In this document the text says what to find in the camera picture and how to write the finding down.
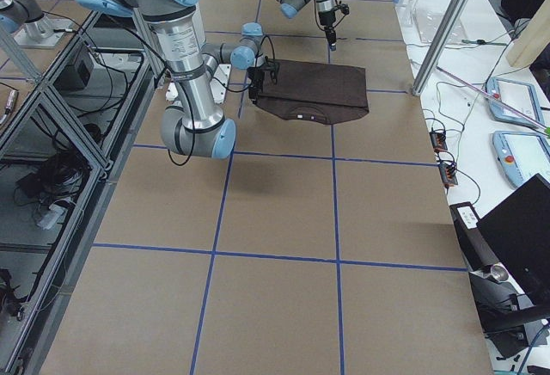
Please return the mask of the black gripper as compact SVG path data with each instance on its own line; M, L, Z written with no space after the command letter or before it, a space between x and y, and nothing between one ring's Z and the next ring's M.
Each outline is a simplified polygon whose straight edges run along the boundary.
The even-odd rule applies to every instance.
M250 79L248 97L251 102L258 101L263 90L265 75L268 74L271 82L277 84L278 72L279 62L276 59L269 58L263 58L259 64L255 62L252 67L248 68L248 78Z
M331 51L336 50L337 35L334 29L336 23L335 10L319 11L317 13L320 28L325 31L328 47Z

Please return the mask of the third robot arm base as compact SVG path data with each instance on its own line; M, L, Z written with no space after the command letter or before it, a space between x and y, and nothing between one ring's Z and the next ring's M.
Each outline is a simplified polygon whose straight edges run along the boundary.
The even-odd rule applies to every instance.
M51 19L36 0L1 0L1 28L21 47L53 49L72 30L72 20Z

